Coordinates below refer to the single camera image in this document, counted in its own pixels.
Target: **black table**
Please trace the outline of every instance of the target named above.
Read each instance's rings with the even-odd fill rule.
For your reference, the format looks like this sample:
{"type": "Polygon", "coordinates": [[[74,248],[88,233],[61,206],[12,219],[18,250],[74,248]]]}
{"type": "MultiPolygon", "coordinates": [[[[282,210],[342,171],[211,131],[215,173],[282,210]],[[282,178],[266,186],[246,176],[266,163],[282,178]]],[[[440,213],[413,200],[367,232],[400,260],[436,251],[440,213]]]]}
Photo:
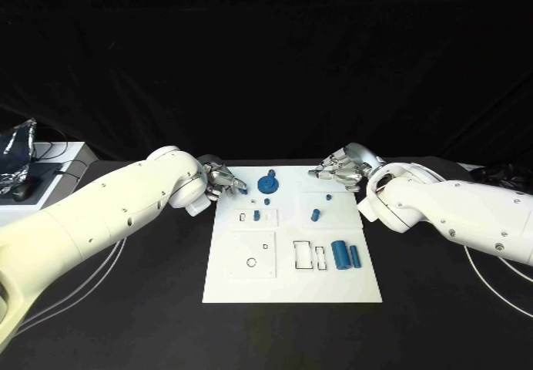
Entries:
{"type": "MultiPolygon", "coordinates": [[[[469,180],[456,163],[436,158],[415,161],[449,179],[469,180]]],[[[80,186],[126,164],[94,163],[80,186]]],[[[94,294],[15,338],[0,355],[2,370],[436,369],[531,364],[533,320],[495,297],[463,247],[430,224],[398,234],[379,222],[365,221],[384,304],[202,304],[214,217],[215,207],[198,217],[166,207],[129,238],[94,294]]],[[[78,286],[109,252],[60,279],[40,307],[78,286]]],[[[479,252],[473,256],[489,281],[518,304],[533,308],[533,286],[495,257],[479,252]]]]}

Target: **white cable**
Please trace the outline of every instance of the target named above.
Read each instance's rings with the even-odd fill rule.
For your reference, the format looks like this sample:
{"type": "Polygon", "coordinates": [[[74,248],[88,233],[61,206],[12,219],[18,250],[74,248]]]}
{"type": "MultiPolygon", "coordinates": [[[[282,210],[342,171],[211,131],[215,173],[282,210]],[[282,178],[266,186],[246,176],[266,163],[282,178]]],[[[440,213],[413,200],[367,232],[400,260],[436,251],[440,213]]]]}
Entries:
{"type": "Polygon", "coordinates": [[[525,274],[525,273],[522,273],[518,269],[516,269],[516,267],[502,258],[502,257],[499,257],[500,258],[500,260],[502,260],[502,262],[508,265],[508,267],[526,279],[526,280],[529,280],[532,283],[533,283],[533,279],[525,274]]]}
{"type": "Polygon", "coordinates": [[[47,317],[44,317],[42,319],[40,319],[37,322],[31,323],[25,328],[21,328],[18,333],[14,335],[14,337],[16,337],[18,335],[21,335],[29,328],[32,328],[34,326],[37,326],[38,324],[41,324],[44,321],[47,321],[50,318],[54,318],[61,312],[67,311],[70,308],[73,308],[78,303],[81,303],[81,301],[84,301],[86,297],[93,293],[93,291],[96,290],[96,288],[100,286],[101,282],[104,281],[106,277],[109,276],[113,268],[114,268],[114,264],[117,263],[117,260],[119,260],[119,257],[123,253],[123,249],[124,249],[124,245],[126,245],[126,239],[123,239],[123,244],[120,246],[120,249],[119,249],[119,253],[117,253],[117,257],[114,258],[114,262],[110,266],[110,269],[106,271],[106,274],[103,276],[103,278],[99,280],[96,286],[90,289],[90,291],[81,296],[81,298],[78,298],[78,300],[71,303],[65,308],[63,308],[58,312],[55,312],[54,314],[50,314],[47,317]]]}
{"type": "Polygon", "coordinates": [[[477,276],[480,277],[483,283],[486,284],[486,286],[489,287],[489,289],[492,290],[492,292],[498,295],[498,297],[519,311],[522,312],[526,316],[529,316],[531,318],[533,318],[533,314],[531,314],[528,311],[525,311],[521,307],[518,307],[503,296],[502,294],[498,292],[498,290],[492,287],[492,285],[488,283],[488,280],[486,278],[483,277],[480,271],[477,270],[477,266],[475,264],[475,261],[473,261],[473,257],[470,255],[470,252],[469,252],[469,248],[467,246],[464,246],[464,251],[467,252],[467,257],[469,257],[469,260],[470,260],[470,264],[473,265],[473,269],[477,273],[477,276]]]}
{"type": "Polygon", "coordinates": [[[81,291],[81,289],[84,289],[84,286],[93,281],[93,279],[96,278],[97,274],[100,273],[100,271],[103,270],[104,266],[107,265],[112,257],[114,256],[114,252],[119,249],[120,242],[122,242],[122,240],[116,243],[114,249],[112,250],[109,257],[106,258],[106,261],[103,262],[103,264],[97,268],[97,270],[93,273],[93,275],[84,281],[84,283],[81,284],[81,286],[73,291],[73,293],[64,299],[61,299],[61,301],[58,301],[52,306],[50,306],[42,311],[40,311],[34,316],[31,316],[25,320],[25,322],[22,323],[22,325],[28,324],[32,320],[35,320],[40,316],[42,316],[52,308],[57,308],[65,301],[68,301],[71,299],[71,297],[81,291]]]}

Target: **dark background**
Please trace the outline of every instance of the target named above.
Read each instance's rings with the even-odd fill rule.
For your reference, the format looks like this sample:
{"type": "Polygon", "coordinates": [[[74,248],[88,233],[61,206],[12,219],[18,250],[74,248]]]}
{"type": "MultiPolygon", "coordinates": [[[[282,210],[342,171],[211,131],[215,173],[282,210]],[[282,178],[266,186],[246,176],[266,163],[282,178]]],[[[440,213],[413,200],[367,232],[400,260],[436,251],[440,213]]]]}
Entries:
{"type": "Polygon", "coordinates": [[[533,22],[503,4],[3,2],[0,127],[35,116],[117,160],[356,141],[533,165],[533,22]]]}

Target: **robotic hand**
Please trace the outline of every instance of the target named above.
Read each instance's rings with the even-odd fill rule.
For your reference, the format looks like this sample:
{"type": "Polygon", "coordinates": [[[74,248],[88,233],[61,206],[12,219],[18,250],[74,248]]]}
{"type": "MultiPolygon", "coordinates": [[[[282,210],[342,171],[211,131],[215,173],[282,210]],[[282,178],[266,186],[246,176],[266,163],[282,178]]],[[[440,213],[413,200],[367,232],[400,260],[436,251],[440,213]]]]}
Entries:
{"type": "Polygon", "coordinates": [[[401,233],[428,221],[444,237],[489,254],[533,265],[533,196],[466,181],[447,181],[417,163],[387,163],[352,143],[309,171],[361,190],[359,211],[401,233]]]}
{"type": "Polygon", "coordinates": [[[0,352],[54,280],[150,223],[168,203],[197,216],[234,188],[246,191],[247,184],[221,158],[197,160],[166,146],[0,228],[0,352]]]}

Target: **white board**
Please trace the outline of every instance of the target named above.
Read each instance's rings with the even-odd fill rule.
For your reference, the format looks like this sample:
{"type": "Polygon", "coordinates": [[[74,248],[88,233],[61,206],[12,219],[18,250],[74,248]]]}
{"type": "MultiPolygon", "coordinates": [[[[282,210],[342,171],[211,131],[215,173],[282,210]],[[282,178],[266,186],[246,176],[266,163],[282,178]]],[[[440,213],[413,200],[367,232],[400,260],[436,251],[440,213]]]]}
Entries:
{"type": "Polygon", "coordinates": [[[205,303],[382,302],[356,198],[335,181],[313,179],[312,169],[310,166],[231,168],[247,182],[250,193],[233,198],[224,194],[217,205],[205,303]],[[266,195],[257,186],[270,169],[276,170],[280,189],[266,195]],[[316,208],[322,216],[313,222],[316,208]],[[260,221],[254,221],[256,210],[260,221]],[[310,242],[312,269],[296,268],[294,241],[310,242]],[[338,270],[333,241],[358,246],[362,268],[338,270]],[[318,247],[323,247],[325,254],[318,254],[318,247]],[[323,259],[328,269],[319,270],[323,259]]]}

